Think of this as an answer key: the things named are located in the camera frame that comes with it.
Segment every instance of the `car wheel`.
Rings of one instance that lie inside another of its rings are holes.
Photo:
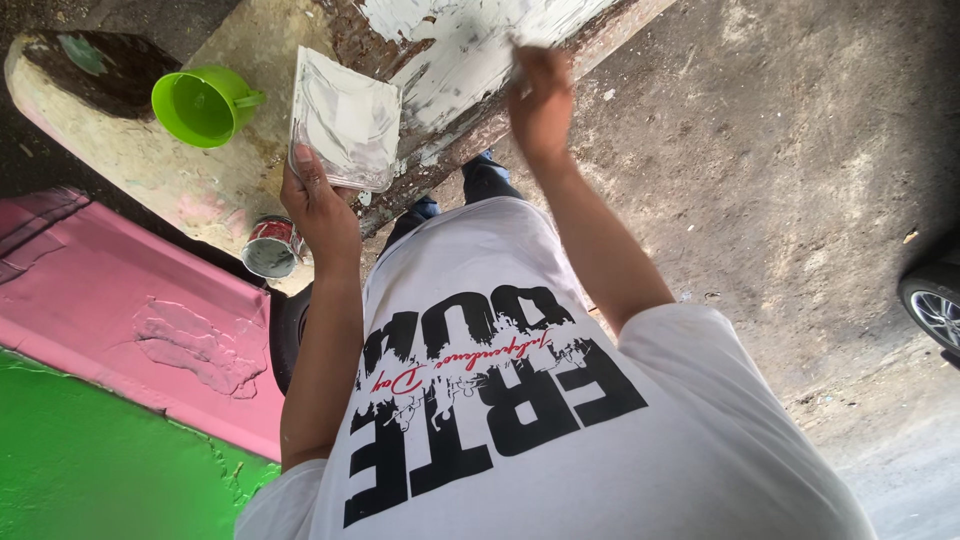
[[[900,280],[898,291],[913,320],[960,356],[960,266],[931,264],[915,270]]]
[[[280,392],[285,396],[297,364],[306,311],[310,307],[313,283],[292,297],[272,291],[270,295],[270,361]]]

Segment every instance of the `hand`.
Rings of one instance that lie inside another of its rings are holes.
[[[520,151],[532,169],[568,156],[566,134],[573,113],[570,58],[559,49],[517,47],[514,60],[523,68],[530,93],[512,84],[507,90],[510,124]]]
[[[318,275],[360,271],[360,222],[345,200],[352,192],[330,187],[324,166],[305,144],[294,148],[300,176],[287,160],[283,168],[280,202],[313,252]]]

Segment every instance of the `paint can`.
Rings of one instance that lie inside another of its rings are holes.
[[[267,215],[253,225],[240,259],[261,278],[286,278],[297,268],[302,245],[303,237],[293,221],[281,215]]]

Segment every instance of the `graphic print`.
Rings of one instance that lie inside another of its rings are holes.
[[[548,288],[512,285],[397,312],[371,331],[351,399],[349,475],[373,486],[345,501],[344,527],[646,407],[584,333]]]

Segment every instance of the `white t-shirt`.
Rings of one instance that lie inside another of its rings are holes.
[[[614,347],[526,202],[407,234],[364,313],[330,459],[260,490],[237,539],[874,537],[726,318],[654,307]]]

